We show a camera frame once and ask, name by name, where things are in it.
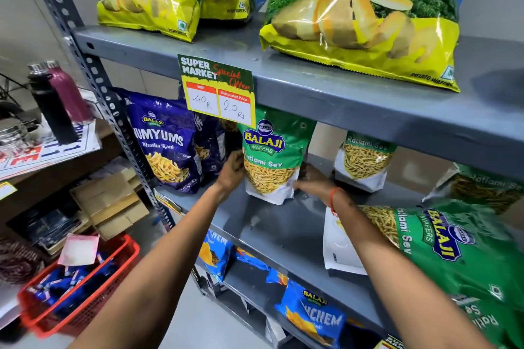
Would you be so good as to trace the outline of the person's right hand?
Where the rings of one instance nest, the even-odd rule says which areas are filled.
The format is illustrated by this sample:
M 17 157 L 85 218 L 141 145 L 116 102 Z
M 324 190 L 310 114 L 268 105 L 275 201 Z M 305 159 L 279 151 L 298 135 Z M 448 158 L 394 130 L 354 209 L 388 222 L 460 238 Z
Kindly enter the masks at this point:
M 329 206 L 329 192 L 337 187 L 333 181 L 325 176 L 320 170 L 317 170 L 316 194 L 308 194 L 318 197 L 327 207 Z

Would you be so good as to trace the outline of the person's left hand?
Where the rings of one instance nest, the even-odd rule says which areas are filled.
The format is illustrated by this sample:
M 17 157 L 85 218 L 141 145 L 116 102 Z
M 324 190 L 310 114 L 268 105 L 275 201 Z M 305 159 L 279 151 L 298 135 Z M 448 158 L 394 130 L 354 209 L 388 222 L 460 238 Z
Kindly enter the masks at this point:
M 234 173 L 230 167 L 229 160 L 230 157 L 223 165 L 215 184 L 213 184 L 220 201 L 224 201 L 239 186 L 245 176 L 245 169 L 239 173 Z

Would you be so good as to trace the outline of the person's right forearm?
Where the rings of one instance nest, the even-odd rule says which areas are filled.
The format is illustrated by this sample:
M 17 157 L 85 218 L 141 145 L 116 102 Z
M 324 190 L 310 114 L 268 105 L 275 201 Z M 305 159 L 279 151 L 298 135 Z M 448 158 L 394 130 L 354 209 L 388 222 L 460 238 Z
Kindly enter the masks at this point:
M 334 204 L 406 349 L 496 349 L 466 314 L 383 236 L 347 194 L 338 193 Z

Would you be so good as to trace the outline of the person's left forearm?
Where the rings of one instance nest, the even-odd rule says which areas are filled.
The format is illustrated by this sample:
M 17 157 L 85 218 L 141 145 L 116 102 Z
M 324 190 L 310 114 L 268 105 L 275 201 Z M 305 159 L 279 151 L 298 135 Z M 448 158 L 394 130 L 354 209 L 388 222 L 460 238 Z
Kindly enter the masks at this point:
M 214 214 L 238 185 L 217 180 L 209 187 L 67 349 L 158 349 Z

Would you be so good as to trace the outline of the purple snack bag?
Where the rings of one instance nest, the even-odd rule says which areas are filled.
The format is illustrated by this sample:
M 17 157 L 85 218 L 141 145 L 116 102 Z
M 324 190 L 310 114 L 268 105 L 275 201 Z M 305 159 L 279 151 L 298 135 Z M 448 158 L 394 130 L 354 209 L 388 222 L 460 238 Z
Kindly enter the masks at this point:
M 195 194 L 203 180 L 195 147 L 195 114 L 183 100 L 114 88 L 155 177 L 174 190 Z
M 200 175 L 218 175 L 226 161 L 225 130 L 219 119 L 188 110 L 182 84 L 179 85 L 178 105 L 183 109 L 182 116 L 177 118 L 179 128 L 187 131 L 190 128 L 190 112 L 193 116 L 193 141 L 196 155 L 200 158 Z

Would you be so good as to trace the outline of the red wrist thread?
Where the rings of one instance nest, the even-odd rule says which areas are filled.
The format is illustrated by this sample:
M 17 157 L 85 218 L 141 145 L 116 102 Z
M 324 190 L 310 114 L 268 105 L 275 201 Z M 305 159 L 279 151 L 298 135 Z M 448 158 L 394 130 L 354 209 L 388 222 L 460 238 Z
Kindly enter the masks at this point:
M 329 209 L 331 210 L 331 213 L 336 217 L 338 218 L 338 214 L 337 214 L 337 211 L 336 211 L 336 208 L 335 208 L 335 204 L 334 204 L 334 197 L 338 194 L 338 193 L 344 193 L 344 190 L 340 187 L 334 187 L 333 189 L 330 190 L 329 192 Z

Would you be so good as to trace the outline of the green yellow price sign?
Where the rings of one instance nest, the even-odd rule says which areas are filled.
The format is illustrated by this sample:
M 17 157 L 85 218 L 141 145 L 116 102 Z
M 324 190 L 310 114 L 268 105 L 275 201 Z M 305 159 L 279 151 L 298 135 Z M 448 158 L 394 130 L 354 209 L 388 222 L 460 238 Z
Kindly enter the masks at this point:
M 255 84 L 250 70 L 178 54 L 181 83 L 191 111 L 255 127 Z

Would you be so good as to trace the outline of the yellow shelf label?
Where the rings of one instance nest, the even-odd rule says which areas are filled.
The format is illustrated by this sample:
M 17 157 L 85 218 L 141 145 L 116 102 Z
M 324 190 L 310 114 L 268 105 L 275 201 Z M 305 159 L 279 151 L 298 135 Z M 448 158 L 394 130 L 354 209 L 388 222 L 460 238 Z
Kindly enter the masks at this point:
M 169 208 L 171 211 L 175 212 L 180 216 L 184 215 L 182 209 L 174 201 L 170 200 L 167 196 L 161 194 L 157 189 L 153 189 L 153 193 L 156 200 L 160 202 L 162 205 Z
M 406 347 L 402 340 L 389 334 L 385 339 L 381 339 L 373 349 L 406 349 Z

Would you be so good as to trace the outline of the grey metal shelf rack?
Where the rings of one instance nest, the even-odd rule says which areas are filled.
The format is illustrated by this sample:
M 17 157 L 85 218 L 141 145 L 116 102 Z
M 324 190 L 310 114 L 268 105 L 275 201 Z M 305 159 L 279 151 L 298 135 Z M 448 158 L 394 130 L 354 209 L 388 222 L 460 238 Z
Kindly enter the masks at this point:
M 205 28 L 196 42 L 152 32 L 86 26 L 74 0 L 43 0 L 101 103 L 121 147 L 167 229 L 174 220 L 154 198 L 154 176 L 125 121 L 100 58 L 180 79 L 178 55 L 203 56 L 250 70 L 255 100 L 333 127 L 381 138 L 432 156 L 524 181 L 524 43 L 462 36 L 460 93 L 390 80 L 264 52 L 263 16 L 240 29 Z

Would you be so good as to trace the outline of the blue snack bag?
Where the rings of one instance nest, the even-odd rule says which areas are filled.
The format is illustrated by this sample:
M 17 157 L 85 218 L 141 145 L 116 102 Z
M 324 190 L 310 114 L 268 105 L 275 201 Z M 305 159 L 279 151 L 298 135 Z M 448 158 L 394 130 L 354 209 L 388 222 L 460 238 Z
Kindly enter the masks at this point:
M 222 283 L 224 280 L 233 247 L 234 245 L 231 241 L 211 229 L 207 231 L 200 249 L 199 258 L 219 283 Z
M 242 263 L 248 264 L 252 267 L 255 267 L 262 271 L 270 271 L 270 267 L 264 263 L 263 261 L 259 260 L 252 254 L 248 253 L 241 247 L 236 246 L 234 250 L 234 257 L 237 261 L 240 261 Z
M 325 299 L 288 280 L 282 300 L 275 308 L 317 343 L 329 349 L 340 349 L 347 316 Z
M 279 284 L 283 286 L 288 286 L 289 278 L 285 274 L 270 267 L 265 281 L 267 284 Z

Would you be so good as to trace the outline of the flattened cardboard box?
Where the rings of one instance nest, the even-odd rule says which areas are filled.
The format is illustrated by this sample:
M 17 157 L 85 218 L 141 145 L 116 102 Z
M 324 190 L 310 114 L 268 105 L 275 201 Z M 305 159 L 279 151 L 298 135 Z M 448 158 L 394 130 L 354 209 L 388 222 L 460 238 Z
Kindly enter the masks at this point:
M 89 220 L 103 240 L 110 240 L 148 214 L 145 204 L 133 194 L 90 215 Z
M 138 195 L 122 173 L 89 180 L 70 190 L 75 202 L 95 224 L 104 221 L 139 201 Z

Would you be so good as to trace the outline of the large green snack bag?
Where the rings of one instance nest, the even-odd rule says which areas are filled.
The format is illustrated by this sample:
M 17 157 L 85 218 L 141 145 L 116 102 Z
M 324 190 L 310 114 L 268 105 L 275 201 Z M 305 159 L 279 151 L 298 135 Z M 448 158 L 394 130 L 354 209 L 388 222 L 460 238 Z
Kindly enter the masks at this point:
M 524 312 L 524 254 L 487 207 L 447 200 L 433 207 L 359 208 L 448 296 Z
M 524 349 L 524 312 L 463 294 L 449 297 L 498 349 Z

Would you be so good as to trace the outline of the large yellow potato chips bag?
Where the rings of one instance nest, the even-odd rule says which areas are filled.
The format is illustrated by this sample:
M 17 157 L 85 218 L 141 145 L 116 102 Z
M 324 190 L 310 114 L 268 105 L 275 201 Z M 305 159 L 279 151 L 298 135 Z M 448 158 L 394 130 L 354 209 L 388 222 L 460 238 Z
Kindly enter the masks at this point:
M 462 0 L 269 0 L 263 49 L 460 92 L 454 78 Z

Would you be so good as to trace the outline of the maroon metal bottle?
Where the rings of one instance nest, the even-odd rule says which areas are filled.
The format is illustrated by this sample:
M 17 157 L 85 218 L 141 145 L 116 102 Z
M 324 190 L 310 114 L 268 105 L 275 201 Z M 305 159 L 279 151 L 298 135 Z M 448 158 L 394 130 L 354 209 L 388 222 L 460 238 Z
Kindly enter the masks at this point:
M 44 61 L 43 64 L 51 75 L 50 83 L 58 92 L 71 121 L 83 125 L 92 122 L 93 113 L 82 98 L 73 78 L 62 70 L 57 61 Z

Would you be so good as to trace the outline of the pink white packet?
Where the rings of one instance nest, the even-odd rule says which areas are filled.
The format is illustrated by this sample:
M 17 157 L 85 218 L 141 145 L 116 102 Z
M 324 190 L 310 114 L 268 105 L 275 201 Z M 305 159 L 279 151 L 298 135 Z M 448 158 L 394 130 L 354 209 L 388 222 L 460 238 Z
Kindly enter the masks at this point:
M 95 263 L 100 236 L 68 234 L 57 264 L 62 266 L 88 266 Z

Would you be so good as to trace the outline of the white printed poster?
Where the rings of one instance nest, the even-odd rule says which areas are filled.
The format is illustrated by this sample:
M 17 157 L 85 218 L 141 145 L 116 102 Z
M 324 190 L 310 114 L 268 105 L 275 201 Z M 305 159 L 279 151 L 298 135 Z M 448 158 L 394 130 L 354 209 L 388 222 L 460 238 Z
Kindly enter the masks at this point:
M 75 143 L 61 145 L 38 109 L 24 111 L 15 103 L 0 100 L 0 120 L 6 118 L 18 118 L 23 122 L 31 138 L 31 147 L 23 154 L 0 160 L 0 182 L 35 173 L 102 147 L 96 132 L 96 120 L 87 125 L 73 124 L 79 139 Z

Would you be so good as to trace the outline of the black metal bottle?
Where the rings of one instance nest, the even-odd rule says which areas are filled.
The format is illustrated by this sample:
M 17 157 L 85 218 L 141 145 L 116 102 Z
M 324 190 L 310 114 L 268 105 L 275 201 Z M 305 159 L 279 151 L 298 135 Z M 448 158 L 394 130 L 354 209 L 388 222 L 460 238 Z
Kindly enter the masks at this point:
M 28 64 L 28 80 L 32 96 L 49 128 L 61 145 L 75 143 L 79 137 L 57 90 L 51 84 L 52 75 L 42 63 Z

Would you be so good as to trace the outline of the stack of black packets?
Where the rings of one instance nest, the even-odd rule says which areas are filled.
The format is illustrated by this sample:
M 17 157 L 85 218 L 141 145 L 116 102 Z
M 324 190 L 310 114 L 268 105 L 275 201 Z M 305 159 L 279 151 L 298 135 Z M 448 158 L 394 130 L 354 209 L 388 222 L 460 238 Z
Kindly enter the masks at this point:
M 30 215 L 23 233 L 33 245 L 48 251 L 81 225 L 82 220 L 77 216 L 67 216 L 55 209 L 47 214 Z

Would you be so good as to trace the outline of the red plastic basket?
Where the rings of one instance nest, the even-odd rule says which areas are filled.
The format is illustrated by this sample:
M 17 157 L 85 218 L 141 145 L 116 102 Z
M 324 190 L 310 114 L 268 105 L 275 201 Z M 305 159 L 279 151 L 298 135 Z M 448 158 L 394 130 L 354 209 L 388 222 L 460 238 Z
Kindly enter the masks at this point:
M 21 308 L 19 317 L 24 327 L 43 339 L 58 333 L 76 337 L 89 325 L 140 260 L 140 246 L 127 234 L 117 235 L 110 240 L 100 240 L 97 252 L 106 253 L 108 258 L 114 258 L 118 270 L 82 305 L 63 319 L 53 312 L 57 304 L 46 306 L 27 292 L 29 286 L 36 285 L 48 273 L 58 268 L 57 260 L 22 287 L 17 293 L 17 299 Z

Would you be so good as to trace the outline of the pile of small blue packets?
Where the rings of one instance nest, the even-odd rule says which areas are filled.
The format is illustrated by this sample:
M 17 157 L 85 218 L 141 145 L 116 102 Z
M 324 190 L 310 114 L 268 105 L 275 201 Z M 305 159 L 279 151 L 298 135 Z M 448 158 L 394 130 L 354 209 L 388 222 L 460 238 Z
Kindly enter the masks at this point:
M 57 307 L 53 311 L 61 319 L 67 317 L 118 270 L 114 258 L 97 252 L 95 263 L 84 266 L 61 266 L 48 273 L 29 292 L 37 301 Z

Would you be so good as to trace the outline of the clear glass jar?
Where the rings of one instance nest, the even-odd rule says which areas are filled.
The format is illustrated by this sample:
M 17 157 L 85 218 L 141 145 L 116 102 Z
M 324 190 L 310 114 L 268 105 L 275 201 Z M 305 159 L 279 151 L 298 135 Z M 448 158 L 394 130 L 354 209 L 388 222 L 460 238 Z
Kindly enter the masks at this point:
M 0 120 L 0 160 L 23 154 L 31 147 L 27 127 L 18 118 Z

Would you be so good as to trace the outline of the brown woven mat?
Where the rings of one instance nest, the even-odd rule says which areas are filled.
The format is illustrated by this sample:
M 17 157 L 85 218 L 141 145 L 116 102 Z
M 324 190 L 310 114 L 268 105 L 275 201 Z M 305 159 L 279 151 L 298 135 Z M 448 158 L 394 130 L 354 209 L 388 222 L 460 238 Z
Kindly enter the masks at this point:
M 0 286 L 26 284 L 43 268 L 43 259 L 31 247 L 0 237 Z

